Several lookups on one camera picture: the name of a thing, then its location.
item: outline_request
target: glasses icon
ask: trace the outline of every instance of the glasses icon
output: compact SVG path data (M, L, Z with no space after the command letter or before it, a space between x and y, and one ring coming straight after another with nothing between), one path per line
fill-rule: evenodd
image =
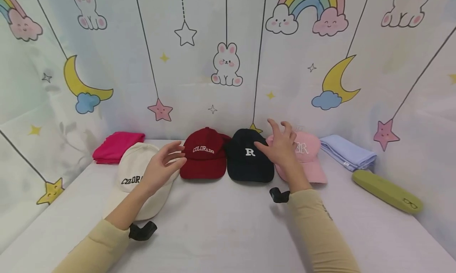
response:
M406 198L402 199L402 201L404 201L405 204L409 204L409 206L410 206L412 209L414 209L414 210L418 209L418 206L417 206L417 205L415 205L414 203L410 202L410 201L407 200Z

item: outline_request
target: cartoon backdrop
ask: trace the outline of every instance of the cartoon backdrop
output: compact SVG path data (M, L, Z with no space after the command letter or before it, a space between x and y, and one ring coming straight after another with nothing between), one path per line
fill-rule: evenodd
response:
M456 257L456 0L0 0L0 13L0 252L112 132L267 136L272 117L375 151Z

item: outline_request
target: human hand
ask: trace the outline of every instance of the human hand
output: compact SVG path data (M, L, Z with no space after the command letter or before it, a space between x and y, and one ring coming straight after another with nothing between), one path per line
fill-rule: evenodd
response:
M178 140L163 146L158 153L150 159L141 182L135 188L144 191L144 193L150 197L165 185L171 175L187 162L184 153L176 153L176 151L183 151L185 148L180 144L181 141Z
M306 178L304 169L296 158L296 133L292 130L290 123L280 123L285 127L285 131L281 133L279 125L273 119L268 119L268 122L271 125L274 134L272 145L266 146L259 142L254 142L255 146L263 152L269 160L282 168L287 177L291 193L312 189L311 184Z
M283 133L280 132L279 125L273 119L269 118L268 123L271 125L274 134L273 144L266 146L260 142L254 142L255 147L263 152L269 160L282 168L290 164L295 164L297 162L295 155L297 146L295 143L296 133L292 130L290 123L280 123L285 127Z

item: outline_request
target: crescent moon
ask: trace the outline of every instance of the crescent moon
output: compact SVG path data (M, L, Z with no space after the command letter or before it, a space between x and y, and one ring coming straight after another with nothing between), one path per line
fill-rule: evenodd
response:
M100 101L108 100L113 96L113 89L103 90L92 88L85 85L81 79L79 79L78 73L76 72L76 55L73 55L66 60L65 66L63 67L63 75L65 76L66 85L75 96L78 96L81 93L89 93L90 95L98 96Z
M351 57L347 57L346 59L339 61L325 77L323 80L323 91L332 91L339 95L342 98L342 103L350 101L356 94L361 90L355 91L347 91L342 87L342 75L347 68L348 64L350 64L351 60L356 57L356 55L352 55Z

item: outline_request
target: bunny cartoon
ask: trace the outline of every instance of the bunny cartoon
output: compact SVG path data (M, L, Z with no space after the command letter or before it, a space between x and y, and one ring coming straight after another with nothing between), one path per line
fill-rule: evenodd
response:
M218 53L214 57L214 67L217 69L217 73L211 77L213 83L228 86L242 84L242 77L236 74L239 70L237 49L234 43L230 43L228 47L223 42L218 44Z
M97 13L97 3L95 0L74 0L81 15L78 22L86 30L106 29L106 19Z
M425 16L422 8L428 0L394 0L393 9L382 19L382 27L416 27Z

